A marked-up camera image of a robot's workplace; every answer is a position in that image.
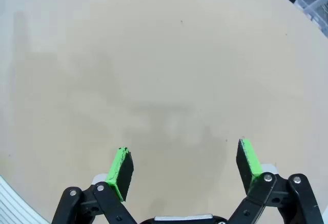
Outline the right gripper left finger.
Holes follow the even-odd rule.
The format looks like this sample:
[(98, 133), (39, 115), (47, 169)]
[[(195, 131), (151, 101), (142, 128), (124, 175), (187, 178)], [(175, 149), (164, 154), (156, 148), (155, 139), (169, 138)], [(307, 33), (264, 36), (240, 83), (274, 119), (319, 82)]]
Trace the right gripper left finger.
[(85, 190), (68, 187), (63, 191), (52, 223), (92, 223), (97, 215), (103, 215), (108, 223), (136, 223), (123, 205), (133, 171), (130, 150), (119, 148), (104, 180)]

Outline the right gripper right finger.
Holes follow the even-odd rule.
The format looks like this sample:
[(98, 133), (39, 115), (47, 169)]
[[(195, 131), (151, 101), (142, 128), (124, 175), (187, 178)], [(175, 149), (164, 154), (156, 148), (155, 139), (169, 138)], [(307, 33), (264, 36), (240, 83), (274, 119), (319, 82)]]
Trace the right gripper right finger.
[(322, 215), (308, 178), (301, 173), (287, 179), (265, 172), (248, 139), (240, 139), (236, 163), (245, 189), (228, 223), (256, 223), (266, 207), (277, 208), (284, 223), (321, 223)]

